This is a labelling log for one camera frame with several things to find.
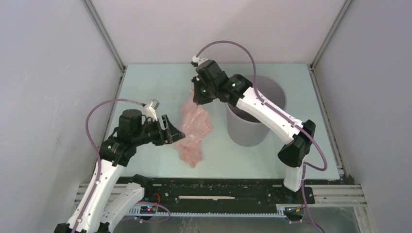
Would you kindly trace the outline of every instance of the white wall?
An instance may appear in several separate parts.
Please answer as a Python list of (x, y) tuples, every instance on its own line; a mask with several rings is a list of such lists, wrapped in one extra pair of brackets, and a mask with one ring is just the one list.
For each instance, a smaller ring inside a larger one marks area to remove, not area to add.
[[(122, 60), (187, 63), (204, 45), (234, 40), (257, 62), (311, 63), (344, 0), (94, 0)], [(204, 52), (250, 62), (230, 45)]]
[[(120, 71), (80, 0), (0, 3), (1, 232), (67, 221), (94, 154), (85, 118)], [(91, 132), (100, 140), (108, 107)]]
[(316, 74), (381, 233), (410, 232), (412, 1), (354, 1)]

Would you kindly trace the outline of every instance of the robotic arm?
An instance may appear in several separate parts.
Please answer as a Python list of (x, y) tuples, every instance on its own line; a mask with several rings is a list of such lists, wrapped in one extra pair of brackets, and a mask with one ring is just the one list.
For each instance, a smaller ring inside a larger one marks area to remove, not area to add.
[(232, 106), (250, 113), (274, 131), (285, 144), (278, 153), (280, 161), (286, 165), (286, 177), (283, 184), (289, 190), (297, 192), (301, 185), (303, 162), (309, 153), (311, 141), (295, 126), (302, 127), (313, 136), (315, 124), (311, 120), (302, 122), (292, 117), (261, 93), (258, 93), (264, 102), (269, 103), (281, 114), (292, 120), (293, 125), (290, 124), (259, 100), (253, 89), (253, 84), (249, 80), (239, 74), (229, 78), (215, 61), (203, 58), (192, 62), (192, 65), (196, 67), (198, 74), (192, 79), (194, 84), (193, 101), (198, 105), (210, 103), (215, 99), (228, 102)]
[[(128, 109), (122, 113), (119, 126), (100, 147), (101, 163), (96, 163), (92, 177), (95, 182), (89, 184), (74, 214), (67, 223), (58, 224), (55, 233), (113, 232), (133, 205), (144, 197), (152, 196), (153, 193), (148, 190), (151, 179), (135, 175), (125, 190), (105, 208), (116, 181), (136, 154), (136, 147), (150, 142), (156, 146), (171, 144), (185, 137), (170, 123), (167, 115), (162, 115), (162, 129), (155, 112), (158, 106), (159, 103), (152, 100), (144, 106), (144, 114), (137, 109)], [(98, 166), (101, 168), (99, 180), (96, 179)]]

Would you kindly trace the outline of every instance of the translucent pink bag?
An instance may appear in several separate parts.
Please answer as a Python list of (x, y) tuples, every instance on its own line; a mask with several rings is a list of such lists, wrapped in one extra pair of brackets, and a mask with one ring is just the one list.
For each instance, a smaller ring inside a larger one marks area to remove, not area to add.
[(210, 124), (210, 115), (203, 106), (193, 102), (193, 90), (190, 98), (182, 107), (183, 124), (180, 130), (185, 133), (186, 138), (177, 141), (174, 147), (179, 150), (180, 159), (191, 167), (203, 160), (200, 148), (203, 138), (208, 135), (213, 127)]

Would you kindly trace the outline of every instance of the crumpled plastic bag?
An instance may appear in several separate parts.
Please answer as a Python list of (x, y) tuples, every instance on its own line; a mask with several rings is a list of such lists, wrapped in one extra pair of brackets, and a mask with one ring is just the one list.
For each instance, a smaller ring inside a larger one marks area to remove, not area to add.
[(174, 147), (179, 151), (180, 159), (191, 167), (195, 167), (203, 160), (201, 152), (202, 140), (208, 135), (213, 127), (210, 124), (210, 115), (203, 106), (193, 102), (193, 90), (190, 98), (183, 104), (183, 123), (180, 127), (186, 137), (177, 141)]

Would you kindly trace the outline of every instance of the gray bin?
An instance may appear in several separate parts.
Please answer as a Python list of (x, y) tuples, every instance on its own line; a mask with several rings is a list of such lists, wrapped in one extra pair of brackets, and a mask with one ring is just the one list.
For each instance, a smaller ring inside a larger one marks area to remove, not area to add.
[[(245, 76), (253, 82), (253, 76)], [(264, 76), (257, 76), (259, 91), (279, 108), (285, 110), (286, 95), (283, 88), (275, 81)], [(253, 147), (261, 143), (269, 128), (249, 113), (226, 103), (227, 132), (230, 138), (244, 147)]]

